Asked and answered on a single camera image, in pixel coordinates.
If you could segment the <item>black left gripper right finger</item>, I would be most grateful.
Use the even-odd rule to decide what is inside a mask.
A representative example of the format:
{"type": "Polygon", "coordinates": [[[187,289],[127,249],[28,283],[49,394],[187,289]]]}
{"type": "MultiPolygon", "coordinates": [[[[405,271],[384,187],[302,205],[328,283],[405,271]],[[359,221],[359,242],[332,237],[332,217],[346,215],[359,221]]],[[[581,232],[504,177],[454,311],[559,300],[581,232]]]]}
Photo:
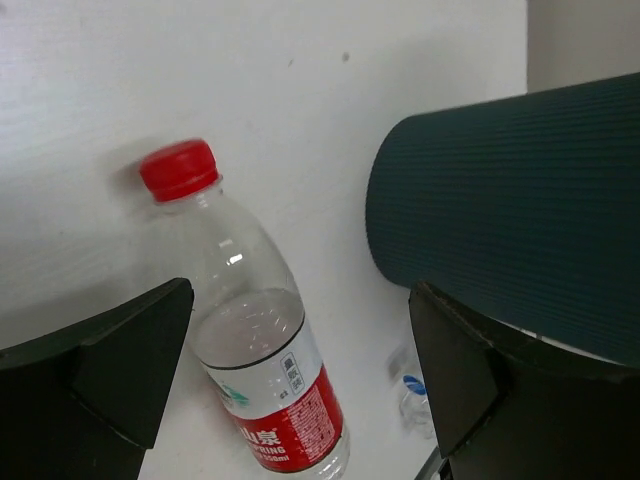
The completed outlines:
{"type": "Polygon", "coordinates": [[[452,479],[635,479],[639,372],[480,315],[420,283],[410,319],[452,479]]]}

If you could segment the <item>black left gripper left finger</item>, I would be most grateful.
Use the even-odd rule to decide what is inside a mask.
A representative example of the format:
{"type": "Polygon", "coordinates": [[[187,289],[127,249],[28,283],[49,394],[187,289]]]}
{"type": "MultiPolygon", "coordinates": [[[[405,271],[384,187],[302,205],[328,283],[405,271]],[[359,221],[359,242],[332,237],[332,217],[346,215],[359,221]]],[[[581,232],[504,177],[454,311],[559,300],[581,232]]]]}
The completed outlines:
{"type": "Polygon", "coordinates": [[[135,479],[152,449],[194,292],[172,279],[1,352],[4,479],[135,479]]]}

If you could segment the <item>Aquafina bottle blue label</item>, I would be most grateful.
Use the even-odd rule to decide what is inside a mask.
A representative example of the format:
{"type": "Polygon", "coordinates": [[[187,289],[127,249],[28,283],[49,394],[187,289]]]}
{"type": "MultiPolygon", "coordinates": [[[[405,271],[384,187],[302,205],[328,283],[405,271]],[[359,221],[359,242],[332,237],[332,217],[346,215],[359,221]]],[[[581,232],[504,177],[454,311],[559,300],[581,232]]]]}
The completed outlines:
{"type": "Polygon", "coordinates": [[[403,427],[425,439],[435,436],[427,389],[415,346],[405,343],[390,355],[387,373],[394,386],[400,387],[399,412],[403,427]]]}

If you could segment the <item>red cap red label bottle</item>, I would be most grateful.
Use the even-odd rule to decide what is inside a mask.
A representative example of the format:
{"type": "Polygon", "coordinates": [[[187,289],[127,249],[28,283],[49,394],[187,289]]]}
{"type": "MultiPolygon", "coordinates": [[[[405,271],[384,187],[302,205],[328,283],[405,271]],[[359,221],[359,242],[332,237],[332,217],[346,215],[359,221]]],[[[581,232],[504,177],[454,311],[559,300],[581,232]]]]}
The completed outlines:
{"type": "Polygon", "coordinates": [[[154,205],[141,256],[157,282],[182,277],[187,341],[256,461],[295,479],[338,479],[349,431],[294,276],[261,222],[227,196],[209,145],[180,141],[143,158],[154,205]]]}

